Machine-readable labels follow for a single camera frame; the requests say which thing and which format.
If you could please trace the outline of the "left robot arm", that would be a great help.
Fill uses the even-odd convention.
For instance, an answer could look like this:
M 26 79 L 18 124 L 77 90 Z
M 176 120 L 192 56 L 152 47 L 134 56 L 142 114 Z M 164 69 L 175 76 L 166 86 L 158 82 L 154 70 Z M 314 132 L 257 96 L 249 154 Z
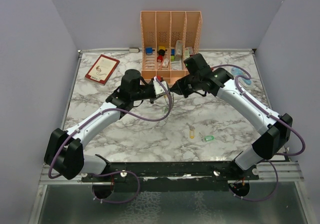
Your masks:
M 106 181 L 111 174 L 108 162 L 98 156 L 86 156 L 84 148 L 103 129 L 129 114 L 134 102 L 146 99 L 153 102 L 164 95 L 168 87 L 160 77 L 146 83 L 141 73 L 129 69 L 120 86 L 90 116 L 67 130 L 55 129 L 50 136 L 44 162 L 49 165 L 49 178 L 60 176 L 68 180 L 78 174 L 93 174 L 97 180 Z

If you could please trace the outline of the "small white red box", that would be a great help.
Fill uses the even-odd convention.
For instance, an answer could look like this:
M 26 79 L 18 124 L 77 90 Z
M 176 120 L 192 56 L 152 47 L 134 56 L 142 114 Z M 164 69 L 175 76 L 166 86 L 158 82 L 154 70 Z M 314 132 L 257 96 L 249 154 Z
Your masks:
M 169 65 L 169 60 L 168 60 L 167 58 L 165 58 L 165 59 L 163 60 L 163 63 L 162 63 L 162 68 L 167 68 L 168 65 Z

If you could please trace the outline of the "blue packaged item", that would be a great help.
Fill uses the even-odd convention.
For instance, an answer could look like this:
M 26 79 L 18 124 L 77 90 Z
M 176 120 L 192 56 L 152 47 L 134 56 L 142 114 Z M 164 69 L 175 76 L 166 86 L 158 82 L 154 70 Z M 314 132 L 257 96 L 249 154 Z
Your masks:
M 231 74 L 236 77 L 236 76 L 244 76 L 244 77 L 248 77 L 248 75 L 243 72 L 241 69 L 236 68 L 236 67 L 232 67 L 231 68 Z M 251 79 L 245 79 L 242 77 L 238 78 L 238 82 L 244 87 L 244 88 L 253 88 L 254 87 L 254 83 L 252 82 Z

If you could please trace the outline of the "red black toy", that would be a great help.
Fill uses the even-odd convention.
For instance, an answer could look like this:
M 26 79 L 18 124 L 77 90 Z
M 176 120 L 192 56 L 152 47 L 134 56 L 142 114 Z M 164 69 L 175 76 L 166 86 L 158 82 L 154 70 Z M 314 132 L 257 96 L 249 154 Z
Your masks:
M 159 49 L 158 50 L 158 56 L 157 56 L 157 62 L 162 62 L 166 54 L 166 49 Z

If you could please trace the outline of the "red book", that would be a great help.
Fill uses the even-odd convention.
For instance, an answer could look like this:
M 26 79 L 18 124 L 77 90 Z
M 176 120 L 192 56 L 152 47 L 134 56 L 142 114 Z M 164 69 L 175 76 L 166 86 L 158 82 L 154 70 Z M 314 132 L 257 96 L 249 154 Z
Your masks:
M 95 83 L 105 85 L 120 61 L 101 54 L 86 73 L 85 78 Z

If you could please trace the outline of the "blue toy block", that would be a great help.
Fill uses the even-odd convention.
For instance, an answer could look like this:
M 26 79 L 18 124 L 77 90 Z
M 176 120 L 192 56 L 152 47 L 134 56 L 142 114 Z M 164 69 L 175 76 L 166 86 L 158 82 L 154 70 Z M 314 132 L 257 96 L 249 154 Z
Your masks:
M 145 48 L 146 55 L 152 55 L 153 52 L 154 52 L 154 49 L 152 47 L 146 47 Z

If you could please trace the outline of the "grey green box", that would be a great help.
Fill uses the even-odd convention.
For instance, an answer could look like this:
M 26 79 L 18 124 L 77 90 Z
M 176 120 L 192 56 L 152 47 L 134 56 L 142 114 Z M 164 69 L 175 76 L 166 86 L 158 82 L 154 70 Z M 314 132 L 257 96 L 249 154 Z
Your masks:
M 179 61 L 183 55 L 183 42 L 181 40 L 177 40 L 175 43 L 174 49 L 174 60 Z

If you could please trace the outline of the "yellow tag key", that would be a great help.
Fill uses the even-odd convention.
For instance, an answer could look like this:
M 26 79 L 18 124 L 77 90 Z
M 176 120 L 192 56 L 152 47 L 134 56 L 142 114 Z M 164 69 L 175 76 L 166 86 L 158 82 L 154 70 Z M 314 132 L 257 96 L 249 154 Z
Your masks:
M 195 127 L 192 126 L 191 124 L 189 123 L 186 123 L 186 125 L 189 127 L 189 137 L 191 139 L 194 139 L 195 138 Z

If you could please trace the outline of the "peach desk organizer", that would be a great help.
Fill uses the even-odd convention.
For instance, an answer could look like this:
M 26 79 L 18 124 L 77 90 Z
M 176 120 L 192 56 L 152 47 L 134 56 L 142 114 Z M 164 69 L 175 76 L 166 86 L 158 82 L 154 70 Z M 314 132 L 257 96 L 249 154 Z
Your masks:
M 187 75 L 184 60 L 199 52 L 202 22 L 200 11 L 141 11 L 143 78 L 174 84 Z

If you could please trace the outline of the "light green tag key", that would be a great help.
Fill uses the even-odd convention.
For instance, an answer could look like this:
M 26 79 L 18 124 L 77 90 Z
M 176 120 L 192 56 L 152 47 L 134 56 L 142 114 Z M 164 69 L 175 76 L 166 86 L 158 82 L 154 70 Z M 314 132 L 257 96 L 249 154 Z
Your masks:
M 201 137 L 201 141 L 202 142 L 209 142 L 209 141 L 213 141 L 214 140 L 214 136 L 212 135 L 203 135 L 202 133 L 199 133 L 200 137 Z

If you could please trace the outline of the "white wall plug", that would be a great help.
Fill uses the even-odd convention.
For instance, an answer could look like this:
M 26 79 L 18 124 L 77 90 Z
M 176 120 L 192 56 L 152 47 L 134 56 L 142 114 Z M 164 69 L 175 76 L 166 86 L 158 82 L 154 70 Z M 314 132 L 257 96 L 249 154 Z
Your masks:
M 140 49 L 137 47 L 130 47 L 128 50 L 131 53 L 139 53 L 140 52 Z

